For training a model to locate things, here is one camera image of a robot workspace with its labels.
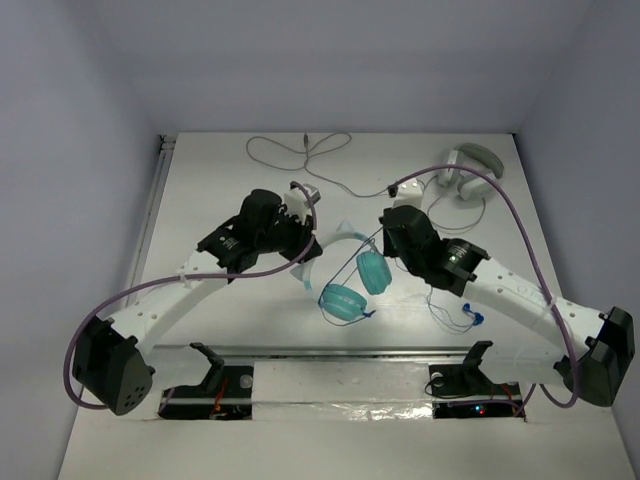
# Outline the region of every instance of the tabletop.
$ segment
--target tabletop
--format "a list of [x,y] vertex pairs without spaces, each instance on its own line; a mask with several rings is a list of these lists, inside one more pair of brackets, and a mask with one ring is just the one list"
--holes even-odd
[[[245,152],[251,136],[179,135],[150,246],[139,262],[143,266],[139,278],[150,280],[173,272],[201,238],[238,212],[252,189],[281,194],[292,180],[320,189],[320,235],[334,230],[345,219],[365,233],[379,228],[378,216],[391,205],[390,199],[354,198],[306,172],[287,173],[256,164]],[[297,148],[302,146],[301,134],[268,136]],[[310,135],[311,143],[322,136]],[[344,149],[312,160],[311,168],[358,193],[374,193],[396,178],[435,165],[448,149],[464,142],[482,144],[504,162],[503,187],[527,228],[550,287],[559,292],[510,135],[356,134]],[[301,165],[300,157],[273,145],[256,143],[252,147],[254,155],[266,161],[286,167]],[[423,208],[440,193],[430,185]],[[454,192],[447,192],[432,217],[439,223],[462,225],[477,218],[480,209],[479,203],[465,203]],[[515,223],[499,198],[490,197],[482,221],[461,236],[513,271],[534,279]],[[317,275],[319,283],[330,278],[357,246],[354,242],[343,243],[318,260],[314,278]],[[264,256],[255,269],[267,269],[283,261],[277,255]],[[202,302],[161,343],[172,346],[200,341],[231,349],[416,348],[437,352],[465,348],[484,339],[503,345],[542,342],[519,325],[479,307],[476,309],[486,316],[482,326],[464,335],[452,335],[427,313],[428,288],[424,282],[402,272],[393,262],[390,266],[393,283],[383,295],[369,298],[377,313],[366,322],[348,328],[331,326],[300,283],[282,273],[272,279],[234,282]],[[357,281],[349,285],[364,291]],[[455,321],[466,319],[461,299],[436,293],[433,303],[446,308]],[[283,376],[285,381],[295,381],[290,377],[290,372]],[[317,385],[308,383],[312,391],[317,390]],[[280,389],[272,385],[271,389],[279,395],[287,392],[286,386]],[[559,389],[552,391],[561,398],[567,396]],[[511,418],[313,421],[277,417],[213,422],[141,421],[80,410],[60,478],[169,480],[216,475],[238,479],[348,476],[354,480],[387,480],[493,479],[514,474],[519,479],[634,478],[609,409],[579,402],[569,411],[560,410],[536,394],[527,411],[528,422]]]

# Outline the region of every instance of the gray headphones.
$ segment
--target gray headphones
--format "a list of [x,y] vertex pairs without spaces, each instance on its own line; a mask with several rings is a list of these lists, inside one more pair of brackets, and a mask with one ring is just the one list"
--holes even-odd
[[[504,165],[500,158],[488,148],[477,143],[465,143],[452,149],[447,154],[443,165],[462,165],[467,157],[484,165],[486,168],[481,169],[480,172],[491,179],[500,180],[504,175]],[[437,181],[439,185],[446,188],[456,183],[460,177],[460,170],[443,169],[438,171]],[[457,188],[458,194],[464,200],[483,198],[493,190],[485,180],[472,174],[462,177]]]

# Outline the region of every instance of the wall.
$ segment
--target wall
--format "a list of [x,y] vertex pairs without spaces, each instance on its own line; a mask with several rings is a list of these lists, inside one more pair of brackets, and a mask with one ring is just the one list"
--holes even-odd
[[5,0],[0,15],[6,480],[57,478],[75,415],[64,350],[81,316],[122,285],[158,146],[100,28],[74,3]]
[[158,131],[515,132],[591,0],[94,0]]
[[[516,136],[565,295],[596,308],[623,307],[636,320],[639,23],[638,1],[595,2]],[[639,394],[636,360],[614,411],[637,473]]]

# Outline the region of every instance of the headphones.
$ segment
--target headphones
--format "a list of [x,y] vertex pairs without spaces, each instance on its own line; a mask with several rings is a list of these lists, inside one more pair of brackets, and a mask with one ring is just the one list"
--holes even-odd
[[[493,180],[499,180],[504,175],[504,165],[500,158],[488,148],[477,143],[465,143],[453,148],[447,155],[443,165],[462,165],[467,157],[484,165],[486,168],[480,170],[480,172]],[[438,170],[436,176],[438,184],[445,188],[456,183],[458,178],[461,177],[460,170],[457,169]],[[458,194],[464,200],[483,198],[492,190],[493,188],[489,183],[472,174],[462,177],[458,183]]]
[[[342,240],[360,240],[363,247],[368,247],[367,251],[358,253],[356,256],[358,274],[367,293],[380,295],[391,284],[391,270],[384,256],[378,251],[370,237],[354,231],[346,222],[343,222],[336,232],[320,239],[318,243],[325,249]],[[320,293],[314,291],[311,286],[311,269],[314,262],[315,259],[309,260],[295,267],[291,273],[304,284],[304,288],[318,302],[318,306],[322,310],[348,323],[370,317],[375,313],[375,310],[366,312],[367,300],[355,290],[344,285],[328,283]]]

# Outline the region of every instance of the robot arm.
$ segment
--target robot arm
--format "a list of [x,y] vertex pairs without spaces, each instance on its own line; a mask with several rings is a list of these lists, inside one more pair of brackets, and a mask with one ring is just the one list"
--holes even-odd
[[569,359],[560,353],[565,351],[565,340],[538,286],[465,240],[441,239],[415,206],[396,204],[384,211],[380,221],[385,256],[399,257],[409,273],[434,288],[493,308],[557,347],[505,350],[492,342],[478,342],[453,373],[453,381],[462,390],[472,394],[474,383],[487,379],[493,383],[564,384],[572,390],[575,374],[580,398],[599,406],[613,404],[635,352],[633,321],[627,312],[613,307],[605,314],[563,298],[553,299],[578,359],[578,371],[572,372]]
[[[320,199],[317,189],[304,188],[315,204]],[[224,362],[208,347],[193,343],[162,357],[153,347],[202,300],[254,266],[260,254],[277,252],[296,259],[313,238],[310,208],[297,189],[285,193],[284,202],[273,192],[251,192],[237,216],[198,244],[177,270],[177,282],[156,287],[105,320],[91,319],[76,344],[73,376],[116,415],[136,408],[150,391],[178,382],[206,391],[215,388]],[[299,261],[321,254],[313,240]]]

